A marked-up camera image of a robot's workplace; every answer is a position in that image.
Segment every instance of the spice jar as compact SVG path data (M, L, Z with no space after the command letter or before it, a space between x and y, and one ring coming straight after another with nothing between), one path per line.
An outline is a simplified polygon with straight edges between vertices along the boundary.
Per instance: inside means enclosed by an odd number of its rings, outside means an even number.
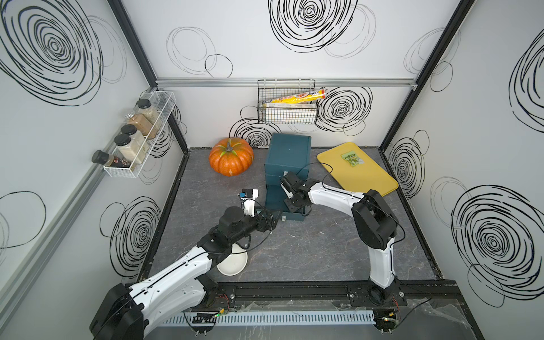
M102 164L111 168L128 168L131 166L130 162L100 150L95 151L91 160L93 163Z
M127 124L127 125L122 126L121 127L121 133L128 134L131 137L132 140L134 140L136 143L138 143L138 145L140 145L140 146L143 145L141 150L144 153L147 153L147 151L149 150L149 145L146 143L145 138L142 135L142 133L140 131L138 131L138 129L136 129L136 127L134 125Z
M136 102L136 106L138 107L137 113L143 114L151 125L155 124L155 121L159 118L159 112L155 106L151 105L149 99L140 99Z
M153 139L157 135L157 128L153 127L153 124L149 123L149 120L143 114L130 112L125 118L129 124L134 125L148 139Z
M145 152L139 152L140 145L126 133L121 133L115 136L113 140L117 144L119 152L125 156L126 159L134 162L135 164L141 164L145 159Z

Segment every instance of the yellow tray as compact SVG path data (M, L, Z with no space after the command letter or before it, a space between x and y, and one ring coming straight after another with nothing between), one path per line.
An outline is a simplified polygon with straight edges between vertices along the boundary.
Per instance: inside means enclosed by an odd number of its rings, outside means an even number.
M352 166L349 161L342 158L343 154L350 151L355 152L364 163ZM317 160L333 167L331 176L344 190L366 193L374 189L385 196L399 187L399 183L393 177L352 142L318 154ZM326 165L323 167L327 171L331 170Z

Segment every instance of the black wire basket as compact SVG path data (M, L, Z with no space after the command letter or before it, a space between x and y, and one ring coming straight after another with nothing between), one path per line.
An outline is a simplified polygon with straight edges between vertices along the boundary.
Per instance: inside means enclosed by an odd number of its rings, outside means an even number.
M315 108L270 108L263 102L272 99L292 96L316 89L313 79L261 79L257 81L258 105L257 117L259 121L274 124L315 124L317 105ZM316 101L304 104L316 104Z

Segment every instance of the teal box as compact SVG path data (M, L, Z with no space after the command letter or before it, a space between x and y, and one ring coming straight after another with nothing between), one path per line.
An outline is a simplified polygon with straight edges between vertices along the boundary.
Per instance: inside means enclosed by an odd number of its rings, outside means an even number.
M279 209L283 212L286 220L304 221L304 216L301 213L292 213L285 205L284 199L287 198L285 191L279 186L267 185L267 198L264 201L264 206L267 209ZM307 213L307 207L304 207L304 213Z
M273 133L268 155L264 162L264 173L267 184L280 185L284 172L298 172L302 180L308 179L308 165L310 162L310 148L312 137Z

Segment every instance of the black jar lid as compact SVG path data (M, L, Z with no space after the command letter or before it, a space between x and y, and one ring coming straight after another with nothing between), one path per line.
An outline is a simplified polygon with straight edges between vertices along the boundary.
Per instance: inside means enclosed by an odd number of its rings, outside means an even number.
M96 150L91 158L93 163L102 164L102 165L104 165L108 161L108 159L109 159L109 154L101 150Z
M132 124L127 124L121 127L121 133L126 133L128 135L132 135L136 133L136 127Z
M149 101L149 99L140 99L139 101L136 102L136 105L140 109L146 109L151 106L151 102Z
M117 146L123 146L131 142L131 137L126 133L121 133L115 136L113 141L117 144Z

